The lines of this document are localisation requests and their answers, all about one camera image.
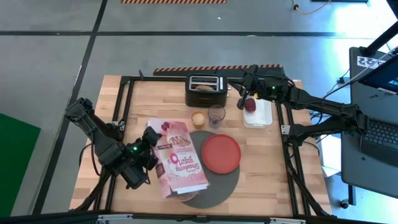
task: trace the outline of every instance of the yellow cable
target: yellow cable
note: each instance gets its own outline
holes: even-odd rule
[[[295,9],[298,13],[303,14],[303,15],[309,15],[312,14],[316,11],[318,11],[319,9],[323,8],[324,6],[326,6],[327,4],[329,4],[332,0],[327,1],[323,6],[319,7],[318,9],[312,11],[312,12],[302,12],[299,10],[299,5],[296,4],[296,0],[293,0],[293,7],[297,5],[297,8]]]

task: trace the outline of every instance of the toaster slot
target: toaster slot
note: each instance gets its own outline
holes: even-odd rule
[[[216,91],[217,84],[207,84],[207,83],[192,83],[190,85],[191,90],[204,90],[204,91]]]
[[[217,83],[217,77],[191,77],[191,82],[196,83]]]

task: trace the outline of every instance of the concrete floor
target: concrete floor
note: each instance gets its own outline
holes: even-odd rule
[[[298,2],[303,11],[322,5]],[[100,5],[95,0],[0,0],[0,30],[91,31]],[[122,5],[109,0],[100,31],[335,32],[337,37],[97,37],[79,96],[96,103],[103,75],[137,75],[139,69],[150,75],[157,67],[251,63],[280,63],[287,76],[301,79],[310,94],[323,96],[348,69],[348,49],[370,44],[396,21],[383,0],[333,2],[309,16],[297,14],[291,6],[291,0],[228,0],[225,5]],[[42,128],[13,215],[32,210],[88,39],[0,36],[0,112]],[[396,40],[389,42],[390,47],[396,45]],[[348,103],[349,89],[330,99]],[[68,210],[85,142],[85,135],[71,125],[43,212]],[[343,210],[337,202],[347,197],[346,185],[338,175],[326,179],[326,184],[338,217],[398,222],[393,211],[398,200],[359,189],[358,206]]]

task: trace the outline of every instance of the glass cup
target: glass cup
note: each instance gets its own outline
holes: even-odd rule
[[[218,128],[225,118],[225,109],[220,105],[213,105],[208,110],[208,116],[210,127]]]

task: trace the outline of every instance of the orange and black striped bar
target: orange and black striped bar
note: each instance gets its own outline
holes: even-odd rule
[[[156,68],[154,76],[178,76],[187,77],[193,73],[206,73],[225,75],[230,78],[242,77],[241,69],[248,69],[250,65],[232,65],[232,66],[206,66],[206,67],[180,67],[180,68]],[[267,71],[283,72],[282,65],[259,65],[258,73],[265,73]]]
[[[122,4],[226,4],[227,0],[120,0]]]

